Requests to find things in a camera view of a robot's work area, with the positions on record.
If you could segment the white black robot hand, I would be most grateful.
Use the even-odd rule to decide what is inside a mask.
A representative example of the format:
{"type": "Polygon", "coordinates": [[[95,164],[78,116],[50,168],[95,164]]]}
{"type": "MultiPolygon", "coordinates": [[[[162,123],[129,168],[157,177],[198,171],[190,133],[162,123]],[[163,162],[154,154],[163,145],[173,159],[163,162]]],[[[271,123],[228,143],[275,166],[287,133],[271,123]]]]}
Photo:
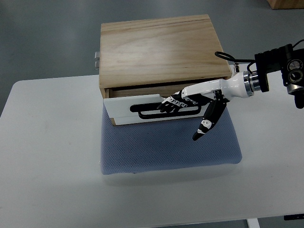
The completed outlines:
{"type": "Polygon", "coordinates": [[[239,72],[228,80],[217,79],[187,86],[164,99],[157,109],[162,113],[176,113],[182,108],[207,105],[192,137],[196,141],[215,126],[232,98],[247,98],[253,96],[254,91],[250,74],[239,72]]]}

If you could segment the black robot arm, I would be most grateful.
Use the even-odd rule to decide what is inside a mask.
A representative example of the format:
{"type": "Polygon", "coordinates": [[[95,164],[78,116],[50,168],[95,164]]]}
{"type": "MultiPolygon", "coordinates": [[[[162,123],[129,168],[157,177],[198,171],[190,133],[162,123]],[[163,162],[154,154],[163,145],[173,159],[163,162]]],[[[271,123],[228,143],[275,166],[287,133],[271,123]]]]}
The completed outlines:
{"type": "Polygon", "coordinates": [[[298,109],[304,107],[304,49],[295,47],[302,43],[301,39],[294,45],[287,44],[280,48],[255,54],[254,59],[237,59],[230,54],[217,51],[215,56],[234,62],[235,71],[238,72],[238,63],[248,63],[244,72],[245,88],[249,96],[255,91],[268,92],[269,73],[281,72],[283,86],[288,94],[294,97],[295,106],[298,109]]]}

